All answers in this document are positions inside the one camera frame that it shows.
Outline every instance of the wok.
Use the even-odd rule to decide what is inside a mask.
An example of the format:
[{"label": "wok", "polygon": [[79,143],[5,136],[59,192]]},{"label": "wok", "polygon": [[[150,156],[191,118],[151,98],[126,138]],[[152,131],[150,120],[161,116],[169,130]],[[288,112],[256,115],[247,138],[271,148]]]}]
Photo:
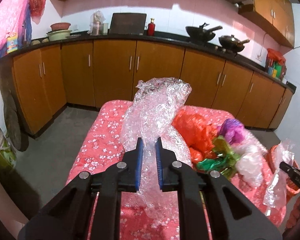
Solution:
[{"label": "wok", "polygon": [[250,39],[240,41],[239,39],[235,38],[234,35],[223,35],[219,37],[219,42],[224,49],[229,49],[233,52],[238,53],[240,51],[243,51],[244,44],[250,42]]},{"label": "wok", "polygon": [[192,39],[203,41],[203,42],[211,41],[216,36],[216,34],[213,31],[221,30],[222,26],[217,26],[205,30],[204,27],[208,25],[209,24],[204,23],[203,25],[200,25],[199,28],[187,26],[186,31]]}]

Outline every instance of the red floral tablecloth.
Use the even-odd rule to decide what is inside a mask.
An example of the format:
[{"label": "red floral tablecloth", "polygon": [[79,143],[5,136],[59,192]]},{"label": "red floral tablecloth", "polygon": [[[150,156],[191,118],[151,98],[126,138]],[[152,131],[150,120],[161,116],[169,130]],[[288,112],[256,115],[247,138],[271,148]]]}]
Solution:
[{"label": "red floral tablecloth", "polygon": [[[113,163],[122,160],[124,154],[123,146],[119,143],[121,126],[125,111],[132,102],[123,100],[114,100],[103,105],[100,113],[91,126],[87,137],[81,147],[81,150],[69,173],[67,183],[69,183],[81,171],[89,171],[91,174],[105,171]],[[195,106],[183,106],[189,113],[198,113],[205,117],[207,123],[221,125],[224,120],[234,118],[230,113]],[[246,131],[247,140],[258,140]],[[267,184],[270,182],[272,172],[263,159],[263,183],[258,188],[250,187],[242,180],[242,176],[235,175],[231,182],[257,207],[261,212],[266,211],[266,206],[262,204]],[[178,218],[167,218],[157,221],[146,216],[142,207],[121,209],[120,219],[120,238],[124,240],[142,240],[142,239],[179,239],[179,221]],[[286,208],[272,214],[269,219],[279,226],[285,216]]]}]

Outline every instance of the purple plastic bag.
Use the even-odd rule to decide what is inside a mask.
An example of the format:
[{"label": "purple plastic bag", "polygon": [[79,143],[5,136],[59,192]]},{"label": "purple plastic bag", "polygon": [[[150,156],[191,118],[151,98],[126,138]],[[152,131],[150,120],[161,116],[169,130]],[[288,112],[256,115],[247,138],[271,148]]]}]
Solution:
[{"label": "purple plastic bag", "polygon": [[230,144],[240,143],[244,139],[244,125],[238,119],[226,119],[220,127],[218,135],[222,135]]}]

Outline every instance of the red bottle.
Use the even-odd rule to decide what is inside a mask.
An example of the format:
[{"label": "red bottle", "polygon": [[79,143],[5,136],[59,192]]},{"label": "red bottle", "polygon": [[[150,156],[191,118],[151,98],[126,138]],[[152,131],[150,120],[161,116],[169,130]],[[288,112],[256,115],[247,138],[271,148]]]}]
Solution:
[{"label": "red bottle", "polygon": [[151,18],[151,22],[148,24],[147,35],[154,36],[155,24],[153,23],[154,18]]}]

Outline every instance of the bucket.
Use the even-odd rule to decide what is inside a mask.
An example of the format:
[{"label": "bucket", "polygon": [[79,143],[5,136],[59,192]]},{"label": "bucket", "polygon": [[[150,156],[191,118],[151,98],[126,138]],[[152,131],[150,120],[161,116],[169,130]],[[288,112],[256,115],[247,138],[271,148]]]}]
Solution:
[{"label": "bucket", "polygon": [[10,147],[0,128],[0,179],[4,179],[17,163],[15,152]]}]

